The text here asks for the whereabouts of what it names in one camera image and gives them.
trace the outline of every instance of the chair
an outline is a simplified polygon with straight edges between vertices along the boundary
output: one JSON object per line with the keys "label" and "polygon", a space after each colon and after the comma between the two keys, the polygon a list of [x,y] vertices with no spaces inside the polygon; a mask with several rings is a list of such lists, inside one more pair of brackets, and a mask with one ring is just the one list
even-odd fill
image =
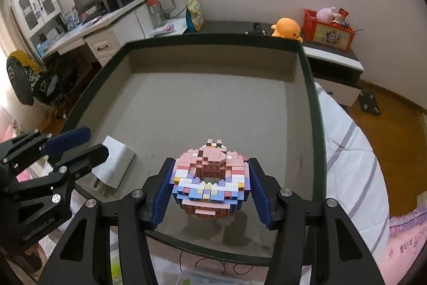
{"label": "chair", "polygon": [[77,80],[75,62],[70,60],[74,58],[61,57],[52,65],[42,67],[21,50],[11,53],[7,58],[6,68],[19,102],[32,106],[36,98],[48,106],[56,101],[61,108],[69,98],[66,94]]}

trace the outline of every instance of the wooden floor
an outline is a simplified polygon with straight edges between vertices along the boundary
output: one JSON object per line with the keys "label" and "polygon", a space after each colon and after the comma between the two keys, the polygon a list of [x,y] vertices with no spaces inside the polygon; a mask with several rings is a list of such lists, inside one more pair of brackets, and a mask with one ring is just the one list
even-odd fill
{"label": "wooden floor", "polygon": [[356,101],[347,112],[367,136],[386,181],[390,216],[417,206],[417,195],[427,191],[427,146],[421,109],[394,93],[365,85],[375,95],[381,115],[362,112]]}

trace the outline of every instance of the orange plush toy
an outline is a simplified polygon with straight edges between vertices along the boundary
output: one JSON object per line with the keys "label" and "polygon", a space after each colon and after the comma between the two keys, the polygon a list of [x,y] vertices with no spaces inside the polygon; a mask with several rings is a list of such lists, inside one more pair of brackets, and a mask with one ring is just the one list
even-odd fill
{"label": "orange plush toy", "polygon": [[282,37],[302,42],[302,38],[299,36],[301,28],[295,20],[282,17],[277,21],[276,25],[271,26],[271,29],[274,29],[272,37]]}

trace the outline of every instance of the stuffed animal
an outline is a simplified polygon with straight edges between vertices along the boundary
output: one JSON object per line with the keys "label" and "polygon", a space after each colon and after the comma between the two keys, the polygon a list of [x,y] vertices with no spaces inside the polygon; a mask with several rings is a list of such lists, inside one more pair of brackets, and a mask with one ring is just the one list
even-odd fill
{"label": "stuffed animal", "polygon": [[272,37],[282,37],[302,42],[302,38],[299,36],[301,28],[295,20],[282,17],[277,21],[277,24],[271,26],[271,29],[274,29]]}
{"label": "stuffed animal", "polygon": [[319,21],[331,23],[334,17],[338,15],[334,13],[335,9],[335,7],[322,8],[317,12],[316,18]]}

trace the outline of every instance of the cabinet glass window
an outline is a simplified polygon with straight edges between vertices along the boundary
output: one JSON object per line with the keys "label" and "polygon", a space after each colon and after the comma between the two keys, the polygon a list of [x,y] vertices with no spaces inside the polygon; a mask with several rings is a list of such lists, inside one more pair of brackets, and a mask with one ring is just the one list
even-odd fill
{"label": "cabinet glass window", "polygon": [[41,11],[44,11],[47,15],[50,15],[55,11],[55,7],[52,4],[52,0],[37,0],[38,6]]}
{"label": "cabinet glass window", "polygon": [[19,6],[21,8],[24,19],[28,25],[28,28],[32,30],[35,26],[38,25],[38,21],[35,17],[34,11],[31,8],[29,0],[19,0]]}

